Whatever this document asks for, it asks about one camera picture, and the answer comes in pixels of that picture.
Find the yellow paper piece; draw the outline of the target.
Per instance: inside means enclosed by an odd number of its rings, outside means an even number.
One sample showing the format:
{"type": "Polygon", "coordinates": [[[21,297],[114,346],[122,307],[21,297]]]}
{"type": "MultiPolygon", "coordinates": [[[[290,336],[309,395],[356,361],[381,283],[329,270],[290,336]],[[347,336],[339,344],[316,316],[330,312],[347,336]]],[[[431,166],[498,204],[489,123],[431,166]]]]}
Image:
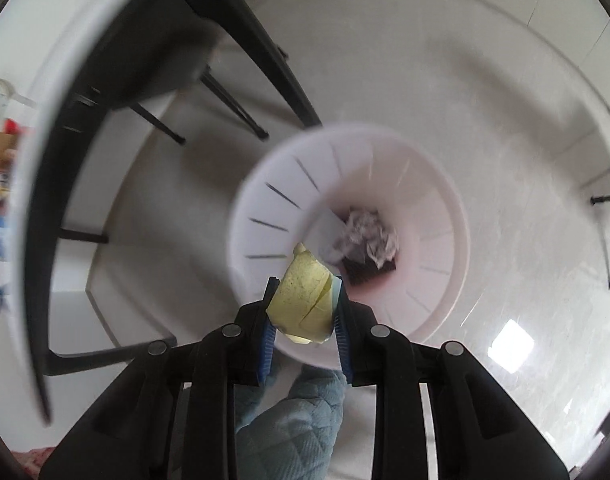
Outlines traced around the yellow paper piece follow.
{"type": "Polygon", "coordinates": [[[266,310],[272,325],[296,344],[323,344],[333,333],[342,280],[299,243],[266,310]]]}

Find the crumpled paper trash in bin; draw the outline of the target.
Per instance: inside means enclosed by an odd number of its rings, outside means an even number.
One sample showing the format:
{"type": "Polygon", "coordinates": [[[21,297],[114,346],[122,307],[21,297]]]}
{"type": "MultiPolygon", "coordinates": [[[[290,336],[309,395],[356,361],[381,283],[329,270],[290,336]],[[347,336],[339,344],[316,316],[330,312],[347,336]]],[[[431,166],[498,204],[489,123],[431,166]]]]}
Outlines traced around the crumpled paper trash in bin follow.
{"type": "Polygon", "coordinates": [[[397,231],[377,209],[350,208],[342,232],[328,252],[352,286],[367,284],[396,270],[397,231]]]}

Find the white plastic trash bin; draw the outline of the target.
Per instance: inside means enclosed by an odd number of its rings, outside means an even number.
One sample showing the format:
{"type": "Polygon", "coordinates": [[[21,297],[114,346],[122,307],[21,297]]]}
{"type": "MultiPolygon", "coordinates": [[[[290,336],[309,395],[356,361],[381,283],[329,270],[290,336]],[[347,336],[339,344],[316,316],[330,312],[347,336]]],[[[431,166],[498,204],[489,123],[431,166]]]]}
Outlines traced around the white plastic trash bin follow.
{"type": "Polygon", "coordinates": [[[414,342],[451,312],[470,256],[462,201],[444,170],[401,134],[360,122],[294,136],[244,179],[227,237],[236,299],[260,298],[297,245],[414,342]]]}

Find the person's legs in grey trousers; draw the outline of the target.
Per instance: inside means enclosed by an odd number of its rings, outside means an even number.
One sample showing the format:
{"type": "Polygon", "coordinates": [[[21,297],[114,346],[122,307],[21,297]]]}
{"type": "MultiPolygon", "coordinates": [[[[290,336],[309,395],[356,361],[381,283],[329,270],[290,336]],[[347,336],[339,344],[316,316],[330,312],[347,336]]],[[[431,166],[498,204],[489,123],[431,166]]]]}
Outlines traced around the person's legs in grey trousers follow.
{"type": "Polygon", "coordinates": [[[234,388],[240,479],[324,479],[343,422],[347,382],[339,370],[304,365],[285,398],[259,409],[278,374],[234,388]]]}

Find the white round table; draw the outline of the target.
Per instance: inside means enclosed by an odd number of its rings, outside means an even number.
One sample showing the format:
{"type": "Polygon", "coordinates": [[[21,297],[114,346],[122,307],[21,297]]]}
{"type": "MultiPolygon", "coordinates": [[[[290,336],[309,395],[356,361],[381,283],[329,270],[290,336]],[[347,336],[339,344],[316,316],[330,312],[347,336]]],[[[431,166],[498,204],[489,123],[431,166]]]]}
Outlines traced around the white round table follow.
{"type": "MultiPolygon", "coordinates": [[[[50,422],[43,416],[42,405],[35,378],[30,374],[28,343],[24,321],[20,319],[20,241],[16,234],[20,226],[14,220],[14,212],[24,220],[28,207],[29,191],[34,186],[38,164],[46,146],[46,134],[39,127],[47,125],[43,119],[55,107],[53,99],[64,96],[66,84],[72,82],[74,68],[86,59],[96,41],[117,12],[128,0],[9,0],[0,13],[0,76],[9,81],[23,104],[17,112],[18,121],[29,126],[28,136],[20,141],[20,161],[16,162],[15,176],[12,177],[12,230],[8,234],[11,255],[6,267],[11,287],[9,305],[11,312],[3,315],[8,322],[10,336],[8,347],[12,344],[16,357],[12,372],[17,376],[14,386],[9,387],[3,375],[0,382],[5,384],[0,390],[0,424],[12,426],[28,425],[29,422],[16,422],[22,409],[35,426],[43,427],[50,422]]],[[[84,163],[82,183],[76,184],[74,204],[67,211],[66,220],[80,220],[82,199],[91,200],[89,220],[81,227],[101,225],[108,218],[112,203],[131,164],[151,132],[143,119],[127,110],[117,112],[108,118],[107,126],[100,132],[99,144],[91,151],[91,162],[84,163]]],[[[64,242],[56,255],[56,292],[80,292],[86,284],[91,257],[91,249],[82,249],[82,243],[64,242]]]]}

